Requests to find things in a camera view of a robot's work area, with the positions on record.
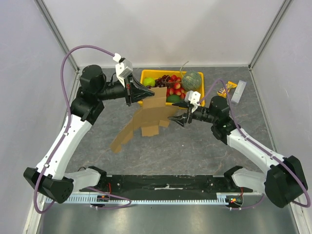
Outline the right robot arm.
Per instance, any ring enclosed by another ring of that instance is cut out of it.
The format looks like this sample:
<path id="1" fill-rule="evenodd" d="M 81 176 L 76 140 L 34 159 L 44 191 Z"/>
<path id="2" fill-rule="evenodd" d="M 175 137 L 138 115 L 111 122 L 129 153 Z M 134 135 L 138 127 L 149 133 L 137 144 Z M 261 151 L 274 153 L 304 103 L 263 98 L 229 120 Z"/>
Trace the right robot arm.
<path id="1" fill-rule="evenodd" d="M 279 208 L 291 202 L 310 207 L 308 185 L 299 159 L 278 154 L 252 138 L 230 116 L 231 108 L 225 98 L 215 96 L 209 107 L 202 107 L 196 95 L 196 92 L 190 92 L 184 100 L 176 102 L 175 106 L 185 108 L 186 112 L 169 117 L 169 120 L 180 126 L 194 120 L 210 123 L 216 139 L 242 153 L 261 170 L 257 173 L 241 166 L 231 168 L 223 179 L 227 191 L 248 188 L 265 195 Z"/>

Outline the brown cardboard box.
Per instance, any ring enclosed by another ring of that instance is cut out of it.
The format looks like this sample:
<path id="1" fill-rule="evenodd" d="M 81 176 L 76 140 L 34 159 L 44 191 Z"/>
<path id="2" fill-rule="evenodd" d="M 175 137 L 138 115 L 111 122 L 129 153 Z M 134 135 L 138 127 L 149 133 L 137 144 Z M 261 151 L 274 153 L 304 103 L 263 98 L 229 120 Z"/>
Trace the brown cardboard box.
<path id="1" fill-rule="evenodd" d="M 143 137 L 152 137 L 159 134 L 159 127 L 169 126 L 168 117 L 173 116 L 178 107 L 166 104 L 167 88 L 152 88 L 151 90 L 155 95 L 143 99 L 142 106 L 110 145 L 114 153 L 120 152 L 122 145 L 133 138 L 134 131 L 137 129 L 141 129 Z"/>

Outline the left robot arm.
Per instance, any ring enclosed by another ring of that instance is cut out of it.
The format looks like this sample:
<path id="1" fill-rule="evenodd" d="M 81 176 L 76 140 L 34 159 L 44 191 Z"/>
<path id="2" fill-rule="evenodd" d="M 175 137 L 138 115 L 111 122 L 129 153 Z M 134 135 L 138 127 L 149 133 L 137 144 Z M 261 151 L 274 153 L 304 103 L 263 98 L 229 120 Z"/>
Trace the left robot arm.
<path id="1" fill-rule="evenodd" d="M 132 71 L 125 73 L 124 84 L 120 81 L 107 83 L 102 68 L 89 65 L 82 70 L 79 82 L 77 96 L 57 139 L 41 162 L 35 168 L 26 168 L 23 174 L 37 192 L 59 204 L 65 202 L 71 193 L 86 187 L 101 192 L 107 186 L 106 172 L 95 166 L 74 173 L 65 172 L 80 141 L 104 110 L 103 101 L 124 98 L 130 106 L 154 96 L 153 91 L 133 77 Z"/>

